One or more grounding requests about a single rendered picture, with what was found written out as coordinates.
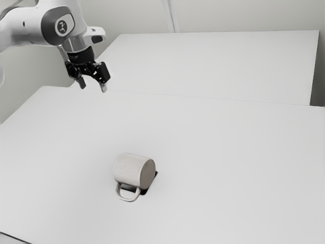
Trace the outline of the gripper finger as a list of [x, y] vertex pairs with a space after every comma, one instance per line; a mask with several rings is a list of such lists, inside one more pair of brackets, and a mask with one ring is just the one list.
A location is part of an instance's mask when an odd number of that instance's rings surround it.
[[101, 91], [105, 93], [107, 91], [107, 82], [111, 78], [105, 62], [94, 63], [93, 69], [94, 78], [99, 83]]
[[80, 70], [74, 66], [68, 68], [68, 74], [71, 78], [73, 78], [80, 86], [81, 89], [85, 89], [86, 84], [82, 77]]

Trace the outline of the beige mug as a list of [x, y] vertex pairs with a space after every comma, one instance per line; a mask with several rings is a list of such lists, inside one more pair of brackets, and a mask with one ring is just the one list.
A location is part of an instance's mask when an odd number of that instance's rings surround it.
[[[120, 200], [134, 202], [142, 190], [150, 188], [156, 173], [156, 164], [153, 159], [130, 153], [120, 154], [113, 167], [113, 178], [117, 182], [116, 194]], [[121, 195], [121, 186], [128, 185], [136, 188], [131, 198]]]

